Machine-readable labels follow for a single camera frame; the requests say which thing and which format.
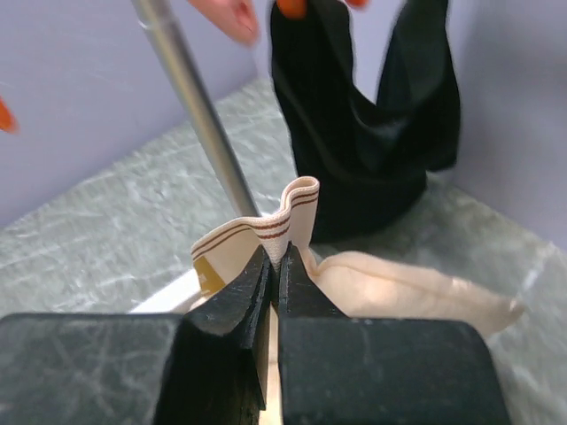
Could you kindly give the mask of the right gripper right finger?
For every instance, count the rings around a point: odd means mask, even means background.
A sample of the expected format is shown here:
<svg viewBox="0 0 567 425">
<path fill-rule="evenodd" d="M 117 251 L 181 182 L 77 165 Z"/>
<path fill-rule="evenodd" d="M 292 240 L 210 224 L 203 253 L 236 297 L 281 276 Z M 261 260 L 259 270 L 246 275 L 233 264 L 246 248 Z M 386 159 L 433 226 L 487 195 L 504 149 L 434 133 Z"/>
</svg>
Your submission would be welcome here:
<svg viewBox="0 0 567 425">
<path fill-rule="evenodd" d="M 278 283 L 286 424 L 508 424 L 493 358 L 461 321 L 352 319 L 289 245 Z"/>
</svg>

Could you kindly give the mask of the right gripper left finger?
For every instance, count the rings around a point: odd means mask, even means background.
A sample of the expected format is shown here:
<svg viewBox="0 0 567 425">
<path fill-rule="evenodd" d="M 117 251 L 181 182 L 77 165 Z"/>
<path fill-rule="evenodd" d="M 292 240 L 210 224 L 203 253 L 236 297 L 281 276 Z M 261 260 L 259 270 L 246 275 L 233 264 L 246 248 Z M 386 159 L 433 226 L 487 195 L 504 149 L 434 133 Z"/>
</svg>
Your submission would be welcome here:
<svg viewBox="0 0 567 425">
<path fill-rule="evenodd" d="M 15 313 L 1 321 L 4 424 L 255 424 L 271 265 L 257 249 L 188 313 Z"/>
</svg>

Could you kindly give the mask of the beige boxer underwear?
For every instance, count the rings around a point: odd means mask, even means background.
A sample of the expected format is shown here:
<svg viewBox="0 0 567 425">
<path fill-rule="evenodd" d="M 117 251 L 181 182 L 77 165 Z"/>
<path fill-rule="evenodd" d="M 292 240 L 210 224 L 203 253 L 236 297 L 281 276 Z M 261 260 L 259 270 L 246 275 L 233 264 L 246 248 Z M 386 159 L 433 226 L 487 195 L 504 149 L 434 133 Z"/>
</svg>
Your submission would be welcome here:
<svg viewBox="0 0 567 425">
<path fill-rule="evenodd" d="M 280 273 L 284 254 L 293 245 L 311 281 L 352 319 L 461 321 L 485 341 L 522 315 L 516 300 L 434 269 L 357 251 L 316 260 L 309 244 L 318 200 L 318 181 L 300 177 L 283 190 L 275 213 L 231 220 L 199 239 L 191 256 L 202 290 L 209 293 L 228 283 L 257 248 L 265 250 Z"/>
</svg>

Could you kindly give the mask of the orange clothespin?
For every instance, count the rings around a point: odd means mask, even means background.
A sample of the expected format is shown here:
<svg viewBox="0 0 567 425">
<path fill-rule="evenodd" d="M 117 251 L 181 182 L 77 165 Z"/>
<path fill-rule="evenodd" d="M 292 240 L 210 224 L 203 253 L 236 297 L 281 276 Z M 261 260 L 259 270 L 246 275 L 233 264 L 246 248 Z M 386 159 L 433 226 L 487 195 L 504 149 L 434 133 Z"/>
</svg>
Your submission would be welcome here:
<svg viewBox="0 0 567 425">
<path fill-rule="evenodd" d="M 0 129 L 9 134 L 16 134 L 19 124 L 5 101 L 0 98 Z"/>
</svg>

